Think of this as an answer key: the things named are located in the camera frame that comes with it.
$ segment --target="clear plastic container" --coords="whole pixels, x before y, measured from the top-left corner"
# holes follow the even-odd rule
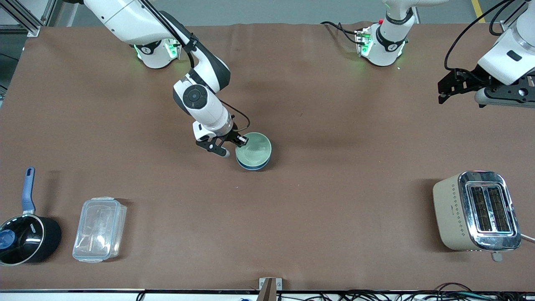
[[[92,198],[83,203],[72,257],[82,262],[101,262],[119,254],[126,206],[114,198]]]

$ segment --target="yellow floor line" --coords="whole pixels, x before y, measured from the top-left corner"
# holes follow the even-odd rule
[[[472,0],[472,6],[473,6],[473,10],[476,12],[476,17],[479,18],[479,16],[481,16],[483,14],[483,11],[481,11],[481,6],[479,5],[479,1],[478,0]],[[480,23],[485,23],[485,18],[481,18],[481,20],[479,20]]]

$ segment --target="green bowl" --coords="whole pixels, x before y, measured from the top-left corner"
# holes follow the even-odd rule
[[[249,140],[246,145],[236,148],[238,164],[247,170],[262,169],[271,158],[271,142],[265,135],[256,132],[243,136]]]

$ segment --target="toaster slot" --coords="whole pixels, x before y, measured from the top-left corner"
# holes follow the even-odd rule
[[[480,186],[472,186],[470,188],[472,193],[473,204],[476,209],[477,226],[479,231],[492,231],[491,219],[488,216],[488,207],[485,202],[485,195],[483,188]]]
[[[488,196],[491,200],[492,212],[499,232],[510,232],[509,220],[505,211],[501,190],[498,187],[488,187]]]

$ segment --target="saucepan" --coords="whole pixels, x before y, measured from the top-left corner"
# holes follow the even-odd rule
[[[29,167],[22,188],[22,214],[12,217],[0,227],[0,265],[16,266],[25,262],[41,262],[59,245],[62,231],[49,218],[35,215],[32,200],[35,168]]]

